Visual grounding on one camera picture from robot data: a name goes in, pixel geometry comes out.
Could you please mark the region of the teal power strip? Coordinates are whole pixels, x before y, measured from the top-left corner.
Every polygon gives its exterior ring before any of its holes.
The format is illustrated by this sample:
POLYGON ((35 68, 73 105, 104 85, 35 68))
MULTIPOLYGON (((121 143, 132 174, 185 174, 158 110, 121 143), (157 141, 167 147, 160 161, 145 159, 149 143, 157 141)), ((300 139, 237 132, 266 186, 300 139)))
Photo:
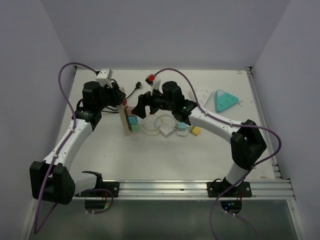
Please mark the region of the teal power strip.
POLYGON ((214 95, 215 111, 221 113, 230 107, 236 105, 239 98, 221 89, 218 89, 214 95))

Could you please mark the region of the aluminium front rail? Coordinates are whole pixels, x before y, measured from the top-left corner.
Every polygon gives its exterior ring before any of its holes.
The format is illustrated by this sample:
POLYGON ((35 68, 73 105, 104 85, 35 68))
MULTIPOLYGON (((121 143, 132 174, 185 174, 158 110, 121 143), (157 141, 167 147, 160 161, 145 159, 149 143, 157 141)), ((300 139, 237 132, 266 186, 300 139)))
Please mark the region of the aluminium front rail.
MULTIPOLYGON (((119 182, 121 200, 207 200, 208 180, 103 180, 119 182)), ((250 180, 252 197, 221 197, 220 199, 293 200, 295 194, 289 180, 250 180)), ((74 195, 78 198, 105 197, 106 189, 95 189, 74 195)))

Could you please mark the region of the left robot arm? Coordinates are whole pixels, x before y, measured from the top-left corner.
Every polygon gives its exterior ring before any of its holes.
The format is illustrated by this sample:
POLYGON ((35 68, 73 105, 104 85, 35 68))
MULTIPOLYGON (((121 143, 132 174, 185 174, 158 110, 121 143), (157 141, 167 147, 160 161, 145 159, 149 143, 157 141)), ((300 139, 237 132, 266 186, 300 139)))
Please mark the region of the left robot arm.
POLYGON ((82 192, 92 196, 103 193, 102 174, 85 170, 72 177, 69 170, 85 140, 92 134, 106 107, 118 107, 126 95, 118 83, 101 86, 97 81, 83 85, 82 99, 76 105, 71 122, 57 146, 43 161, 34 161, 30 168, 31 192, 34 199, 67 205, 82 192))

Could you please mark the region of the teal cube charger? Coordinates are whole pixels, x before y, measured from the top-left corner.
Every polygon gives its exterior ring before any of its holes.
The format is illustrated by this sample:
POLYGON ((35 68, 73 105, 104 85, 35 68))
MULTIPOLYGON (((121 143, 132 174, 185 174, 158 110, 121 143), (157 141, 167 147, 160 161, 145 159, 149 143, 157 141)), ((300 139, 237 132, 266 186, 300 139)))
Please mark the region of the teal cube charger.
POLYGON ((128 116, 127 122, 129 125, 137 125, 139 123, 138 118, 136 116, 128 116))

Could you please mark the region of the light blue usb charger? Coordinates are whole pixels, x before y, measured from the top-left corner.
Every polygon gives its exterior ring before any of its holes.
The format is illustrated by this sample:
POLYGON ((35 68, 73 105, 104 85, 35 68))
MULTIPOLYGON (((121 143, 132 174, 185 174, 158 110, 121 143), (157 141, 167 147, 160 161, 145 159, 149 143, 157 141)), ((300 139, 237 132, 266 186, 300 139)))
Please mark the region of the light blue usb charger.
POLYGON ((176 126, 176 130, 178 132, 187 132, 188 131, 188 127, 185 123, 183 122, 178 122, 177 126, 176 126))

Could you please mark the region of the pink cube charger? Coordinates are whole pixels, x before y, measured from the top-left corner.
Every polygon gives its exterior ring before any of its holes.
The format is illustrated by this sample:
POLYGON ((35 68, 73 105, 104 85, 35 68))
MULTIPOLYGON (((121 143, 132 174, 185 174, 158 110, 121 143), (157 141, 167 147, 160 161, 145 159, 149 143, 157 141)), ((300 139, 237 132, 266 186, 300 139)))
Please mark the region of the pink cube charger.
POLYGON ((126 106, 124 108, 124 113, 127 117, 133 117, 135 116, 135 114, 133 113, 133 109, 134 107, 133 106, 126 106))

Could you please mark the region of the beige power strip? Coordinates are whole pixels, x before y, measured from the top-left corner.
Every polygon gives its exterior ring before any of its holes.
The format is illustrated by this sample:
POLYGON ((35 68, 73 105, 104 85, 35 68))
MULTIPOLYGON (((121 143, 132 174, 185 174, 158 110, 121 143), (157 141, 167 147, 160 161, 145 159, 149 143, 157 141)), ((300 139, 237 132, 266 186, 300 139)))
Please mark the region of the beige power strip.
POLYGON ((127 98, 124 97, 124 99, 122 100, 121 104, 118 106, 118 112, 119 112, 122 128, 123 128, 123 131, 124 131, 124 135, 125 136, 130 136, 132 132, 130 131, 129 124, 127 122, 127 116, 126 116, 126 113, 125 113, 126 106, 127 106, 127 98))

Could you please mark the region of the white triangular power strip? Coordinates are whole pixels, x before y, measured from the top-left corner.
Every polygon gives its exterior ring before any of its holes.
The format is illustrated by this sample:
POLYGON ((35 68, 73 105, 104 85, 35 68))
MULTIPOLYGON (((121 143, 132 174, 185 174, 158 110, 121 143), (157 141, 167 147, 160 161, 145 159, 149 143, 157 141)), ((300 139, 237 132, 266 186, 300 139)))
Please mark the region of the white triangular power strip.
POLYGON ((195 95, 197 97, 199 105, 204 108, 206 103, 208 102, 211 94, 212 94, 212 89, 210 88, 199 88, 195 89, 195 95))

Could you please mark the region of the green cube charger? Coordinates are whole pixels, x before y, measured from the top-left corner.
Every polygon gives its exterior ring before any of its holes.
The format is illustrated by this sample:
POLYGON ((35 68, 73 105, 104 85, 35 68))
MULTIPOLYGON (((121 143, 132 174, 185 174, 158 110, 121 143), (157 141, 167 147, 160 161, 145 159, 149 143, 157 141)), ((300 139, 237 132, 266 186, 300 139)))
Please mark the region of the green cube charger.
POLYGON ((140 125, 138 123, 137 124, 130 124, 129 130, 133 133, 138 133, 140 131, 140 125))

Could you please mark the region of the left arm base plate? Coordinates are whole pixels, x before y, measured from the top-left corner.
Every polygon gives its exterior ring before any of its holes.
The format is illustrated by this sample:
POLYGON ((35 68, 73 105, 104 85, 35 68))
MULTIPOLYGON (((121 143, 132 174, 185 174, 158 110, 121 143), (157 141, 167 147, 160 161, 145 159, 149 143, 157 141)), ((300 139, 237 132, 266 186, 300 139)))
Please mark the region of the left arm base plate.
POLYGON ((114 198, 119 196, 120 183, 118 181, 103 181, 101 188, 110 191, 114 198))

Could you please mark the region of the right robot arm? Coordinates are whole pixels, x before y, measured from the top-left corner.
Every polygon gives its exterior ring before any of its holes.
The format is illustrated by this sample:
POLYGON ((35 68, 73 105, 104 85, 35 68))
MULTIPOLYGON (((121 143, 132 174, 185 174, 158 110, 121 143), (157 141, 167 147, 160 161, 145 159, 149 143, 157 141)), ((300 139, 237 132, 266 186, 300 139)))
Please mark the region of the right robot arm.
POLYGON ((132 113, 146 118, 146 107, 150 114, 158 110, 170 111, 173 117, 186 125, 199 127, 224 139, 230 144, 233 163, 223 179, 223 192, 235 196, 241 190, 241 182, 266 150, 267 145, 254 121, 246 122, 218 119, 192 100, 188 100, 175 81, 160 84, 159 80, 148 78, 151 90, 139 95, 132 113))

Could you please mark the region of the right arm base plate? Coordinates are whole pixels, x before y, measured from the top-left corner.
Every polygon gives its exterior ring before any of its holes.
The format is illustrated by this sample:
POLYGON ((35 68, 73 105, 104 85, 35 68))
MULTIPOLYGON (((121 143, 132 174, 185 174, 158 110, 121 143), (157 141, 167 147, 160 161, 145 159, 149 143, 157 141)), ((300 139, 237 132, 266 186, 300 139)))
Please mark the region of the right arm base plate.
POLYGON ((217 198, 219 196, 224 198, 251 198, 253 196, 251 185, 247 181, 242 181, 239 185, 230 188, 231 186, 225 179, 217 178, 213 181, 208 181, 206 183, 207 195, 209 198, 217 198))

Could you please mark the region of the white charger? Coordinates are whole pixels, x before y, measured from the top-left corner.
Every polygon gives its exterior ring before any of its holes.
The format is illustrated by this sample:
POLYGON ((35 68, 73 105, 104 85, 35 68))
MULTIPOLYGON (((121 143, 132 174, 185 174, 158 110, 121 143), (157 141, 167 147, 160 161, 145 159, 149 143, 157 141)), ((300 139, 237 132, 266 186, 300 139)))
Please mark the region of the white charger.
POLYGON ((163 137, 167 138, 175 131, 175 128, 170 125, 164 124, 160 126, 158 130, 163 137))

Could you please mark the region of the yellow cube charger front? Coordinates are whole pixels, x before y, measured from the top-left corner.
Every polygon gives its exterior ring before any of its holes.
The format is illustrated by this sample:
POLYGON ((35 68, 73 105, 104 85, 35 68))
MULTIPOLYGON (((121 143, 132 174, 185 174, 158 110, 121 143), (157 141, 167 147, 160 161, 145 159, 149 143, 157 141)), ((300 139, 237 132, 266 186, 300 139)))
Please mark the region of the yellow cube charger front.
POLYGON ((194 136, 198 136, 201 132, 201 128, 197 126, 191 126, 190 127, 190 133, 194 136))

